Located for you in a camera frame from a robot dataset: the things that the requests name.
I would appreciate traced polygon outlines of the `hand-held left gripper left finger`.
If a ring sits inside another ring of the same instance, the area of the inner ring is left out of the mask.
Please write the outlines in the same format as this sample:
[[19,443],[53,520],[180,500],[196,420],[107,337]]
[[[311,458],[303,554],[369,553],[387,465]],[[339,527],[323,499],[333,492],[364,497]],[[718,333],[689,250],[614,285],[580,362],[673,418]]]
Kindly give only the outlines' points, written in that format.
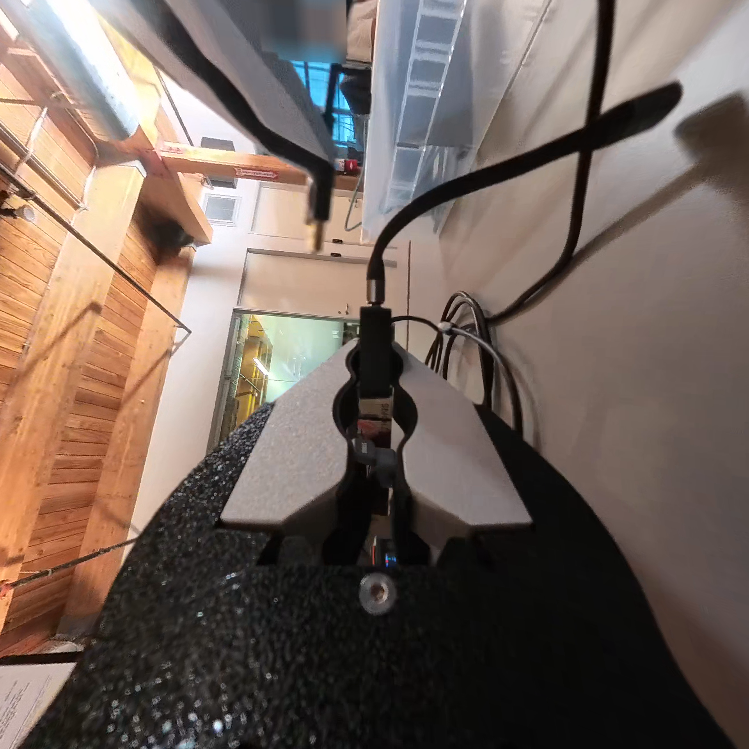
[[358,417],[348,342],[271,404],[221,513],[226,529],[267,534],[260,565],[300,539],[323,565],[356,565],[369,532],[369,474],[349,428]]

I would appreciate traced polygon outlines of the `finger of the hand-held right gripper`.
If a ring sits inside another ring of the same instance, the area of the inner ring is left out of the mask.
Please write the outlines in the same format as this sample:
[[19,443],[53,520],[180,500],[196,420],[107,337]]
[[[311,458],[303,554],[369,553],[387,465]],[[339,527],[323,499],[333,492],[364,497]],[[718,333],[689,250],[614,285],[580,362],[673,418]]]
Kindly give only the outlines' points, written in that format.
[[334,174],[323,117],[294,66],[264,51],[259,2],[110,1],[99,14],[153,65],[272,155]]

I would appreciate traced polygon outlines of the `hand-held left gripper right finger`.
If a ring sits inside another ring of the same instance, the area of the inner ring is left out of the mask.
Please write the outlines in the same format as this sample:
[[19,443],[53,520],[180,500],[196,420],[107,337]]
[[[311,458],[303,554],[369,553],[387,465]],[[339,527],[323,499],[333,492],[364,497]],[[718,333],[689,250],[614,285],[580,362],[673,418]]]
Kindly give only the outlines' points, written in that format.
[[452,539],[526,529],[532,518],[476,406],[392,346],[391,533],[398,565],[428,565]]

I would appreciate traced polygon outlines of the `paned window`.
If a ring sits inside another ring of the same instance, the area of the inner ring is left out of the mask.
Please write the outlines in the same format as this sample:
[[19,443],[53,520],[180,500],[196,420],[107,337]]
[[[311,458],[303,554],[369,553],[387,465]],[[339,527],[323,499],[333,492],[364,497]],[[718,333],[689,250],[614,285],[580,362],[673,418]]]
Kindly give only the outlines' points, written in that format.
[[295,61],[293,66],[321,111],[338,158],[364,164],[371,112],[371,70]]

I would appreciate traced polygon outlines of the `beige door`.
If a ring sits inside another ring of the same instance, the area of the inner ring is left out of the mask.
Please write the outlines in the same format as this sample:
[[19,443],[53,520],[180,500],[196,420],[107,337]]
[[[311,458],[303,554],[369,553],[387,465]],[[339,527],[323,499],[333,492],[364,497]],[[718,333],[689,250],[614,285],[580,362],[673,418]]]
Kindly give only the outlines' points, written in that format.
[[[335,190],[331,200],[330,220],[325,225],[325,241],[363,244],[363,229],[359,225],[362,208],[360,193]],[[306,188],[260,182],[249,231],[269,237],[304,240],[308,234],[306,212]]]
[[248,248],[236,308],[246,311],[358,318],[368,305],[367,259]]

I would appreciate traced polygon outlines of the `clear plastic bin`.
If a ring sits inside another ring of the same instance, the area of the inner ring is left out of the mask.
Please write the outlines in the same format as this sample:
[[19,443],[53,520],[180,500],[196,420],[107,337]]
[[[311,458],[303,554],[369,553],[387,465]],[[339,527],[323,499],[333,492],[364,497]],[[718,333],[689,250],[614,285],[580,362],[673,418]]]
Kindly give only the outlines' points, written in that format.
[[362,236],[468,173],[552,2],[382,1],[371,69]]

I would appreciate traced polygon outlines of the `wooden post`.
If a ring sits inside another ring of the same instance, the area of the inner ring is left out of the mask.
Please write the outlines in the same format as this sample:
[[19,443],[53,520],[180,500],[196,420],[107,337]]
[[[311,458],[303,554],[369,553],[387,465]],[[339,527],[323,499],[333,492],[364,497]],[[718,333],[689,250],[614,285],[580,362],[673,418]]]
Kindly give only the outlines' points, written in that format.
[[222,151],[165,142],[157,151],[164,165],[173,172],[202,174],[223,180],[252,180],[304,186],[308,175],[275,156]]

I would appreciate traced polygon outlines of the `wall vent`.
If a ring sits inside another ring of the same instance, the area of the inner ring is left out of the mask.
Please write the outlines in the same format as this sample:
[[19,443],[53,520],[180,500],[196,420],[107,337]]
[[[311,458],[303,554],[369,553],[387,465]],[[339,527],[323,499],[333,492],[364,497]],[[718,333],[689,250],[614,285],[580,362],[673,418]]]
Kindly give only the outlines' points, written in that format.
[[236,226],[240,213],[240,198],[235,195],[206,194],[204,214],[211,225]]

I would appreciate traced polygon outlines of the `silver ventilation duct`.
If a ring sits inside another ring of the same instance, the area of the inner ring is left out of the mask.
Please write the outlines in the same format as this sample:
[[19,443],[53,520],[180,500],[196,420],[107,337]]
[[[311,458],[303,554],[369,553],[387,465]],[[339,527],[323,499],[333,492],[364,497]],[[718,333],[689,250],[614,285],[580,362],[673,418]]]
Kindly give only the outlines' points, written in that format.
[[99,135],[121,142],[136,133],[136,88],[88,2],[5,1],[2,10],[93,117]]

